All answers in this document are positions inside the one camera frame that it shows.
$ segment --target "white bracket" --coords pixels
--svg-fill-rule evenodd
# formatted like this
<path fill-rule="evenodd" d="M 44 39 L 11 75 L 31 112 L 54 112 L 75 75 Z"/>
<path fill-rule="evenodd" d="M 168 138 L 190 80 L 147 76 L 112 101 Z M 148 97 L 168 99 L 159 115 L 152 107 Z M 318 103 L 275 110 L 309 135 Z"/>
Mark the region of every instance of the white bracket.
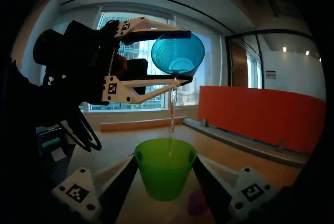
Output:
<path fill-rule="evenodd" d="M 105 76 L 105 84 L 102 94 L 102 101 L 141 104 L 151 98 L 179 87 L 187 80 L 175 79 L 149 79 L 149 80 L 129 80 L 119 81 L 116 76 Z M 165 87 L 154 90 L 150 93 L 139 95 L 134 87 L 147 87 L 154 85 L 165 85 Z"/>
<path fill-rule="evenodd" d="M 145 17 L 134 18 L 120 22 L 117 29 L 116 39 L 125 37 L 129 33 L 143 32 L 143 31 L 187 31 L 181 27 L 168 25 L 160 22 L 151 21 Z"/>

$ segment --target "cup rim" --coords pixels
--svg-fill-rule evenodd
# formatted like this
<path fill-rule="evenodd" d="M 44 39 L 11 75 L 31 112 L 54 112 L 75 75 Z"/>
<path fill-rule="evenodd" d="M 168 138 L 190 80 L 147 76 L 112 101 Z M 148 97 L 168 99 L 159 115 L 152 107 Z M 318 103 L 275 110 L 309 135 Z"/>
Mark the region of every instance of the cup rim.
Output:
<path fill-rule="evenodd" d="M 147 142 L 147 141 L 151 141 L 151 140 L 160 140 L 160 139 L 168 140 L 169 138 L 156 138 L 156 139 L 150 139 L 150 140 L 143 141 L 142 143 L 140 143 L 139 145 L 136 146 L 136 148 L 135 148 L 135 150 L 134 150 L 134 157 L 136 158 L 136 161 L 137 161 L 137 163 L 138 163 L 138 166 L 139 166 L 139 161 L 138 161 L 138 158 L 137 158 L 137 152 L 136 152 L 136 151 L 137 151 L 137 148 L 138 148 L 141 144 L 143 144 L 143 143 L 145 143 L 145 142 Z M 196 157 L 197 157 L 197 150 L 196 150 L 196 148 L 194 148 L 193 145 L 191 145 L 191 144 L 189 144 L 188 142 L 185 142 L 185 141 L 183 141 L 183 140 L 178 140 L 178 139 L 172 139 L 172 140 L 176 140 L 176 141 L 184 142 L 184 143 L 190 145 L 190 146 L 194 149 L 194 151 L 195 151 L 194 158 L 193 158 L 192 162 L 189 162 L 189 164 L 192 165 L 192 164 L 194 163 Z M 145 167 L 148 167 L 148 168 L 154 168 L 154 169 L 159 169 L 159 170 L 165 170 L 165 169 L 163 169 L 163 168 L 153 167 L 153 166 L 150 166 L 150 165 L 144 165 L 144 166 L 145 166 Z M 186 167 L 186 166 L 183 166 L 183 167 L 180 167 L 180 168 L 173 168 L 173 170 L 183 169 L 184 167 Z"/>

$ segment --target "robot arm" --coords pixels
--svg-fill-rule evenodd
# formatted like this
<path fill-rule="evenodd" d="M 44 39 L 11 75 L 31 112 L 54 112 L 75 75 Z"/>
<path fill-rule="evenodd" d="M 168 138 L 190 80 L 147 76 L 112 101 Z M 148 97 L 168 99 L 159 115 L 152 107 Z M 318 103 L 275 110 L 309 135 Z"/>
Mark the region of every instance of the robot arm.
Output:
<path fill-rule="evenodd" d="M 121 69 L 115 55 L 120 42 L 126 45 L 137 41 L 157 39 L 161 35 L 171 38 L 190 38 L 191 32 L 180 27 L 154 22 L 145 17 L 124 22 L 111 20 L 100 30 L 93 30 L 72 21 L 64 35 L 52 29 L 43 32 L 35 43 L 33 56 L 36 63 L 46 66 L 43 85 L 52 77 L 54 86 L 71 83 L 77 98 L 90 104 L 109 102 L 141 104 L 172 88 L 188 84 L 192 76 L 147 75 L 147 61 L 128 60 L 128 69 L 121 76 L 113 75 Z M 165 85 L 145 93 L 145 87 Z M 84 115 L 74 108 L 66 119 L 75 138 L 63 127 L 70 138 L 84 150 L 101 150 L 101 144 Z"/>

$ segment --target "sign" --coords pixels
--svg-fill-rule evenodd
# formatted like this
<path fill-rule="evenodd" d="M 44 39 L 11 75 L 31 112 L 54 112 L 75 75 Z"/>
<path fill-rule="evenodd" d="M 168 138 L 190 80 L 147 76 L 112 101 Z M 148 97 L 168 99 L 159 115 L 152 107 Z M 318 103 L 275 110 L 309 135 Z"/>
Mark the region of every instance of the sign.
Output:
<path fill-rule="evenodd" d="M 276 79 L 276 71 L 266 71 L 267 79 Z"/>

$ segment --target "purple object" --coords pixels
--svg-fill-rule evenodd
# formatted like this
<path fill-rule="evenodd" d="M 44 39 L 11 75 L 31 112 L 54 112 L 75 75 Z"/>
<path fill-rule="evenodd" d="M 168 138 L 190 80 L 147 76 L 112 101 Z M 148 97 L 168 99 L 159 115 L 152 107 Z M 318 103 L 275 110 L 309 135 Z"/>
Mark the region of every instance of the purple object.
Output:
<path fill-rule="evenodd" d="M 188 202 L 188 214 L 189 215 L 201 215 L 207 211 L 209 206 L 206 203 L 206 199 L 202 190 L 198 189 L 191 193 Z"/>

